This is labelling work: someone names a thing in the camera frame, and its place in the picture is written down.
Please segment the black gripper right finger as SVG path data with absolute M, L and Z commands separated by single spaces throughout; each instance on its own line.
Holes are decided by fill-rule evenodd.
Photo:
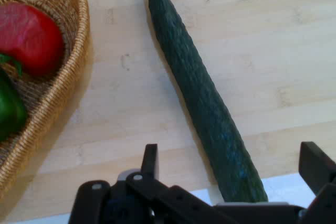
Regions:
M 335 223 L 335 162 L 314 142 L 302 142 L 299 174 L 315 195 L 300 223 Z

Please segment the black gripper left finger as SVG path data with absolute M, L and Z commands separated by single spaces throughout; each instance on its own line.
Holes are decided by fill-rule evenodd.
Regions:
M 83 183 L 77 191 L 69 223 L 232 223 L 179 186 L 167 187 L 158 176 L 157 144 L 145 147 L 140 169 L 110 185 Z

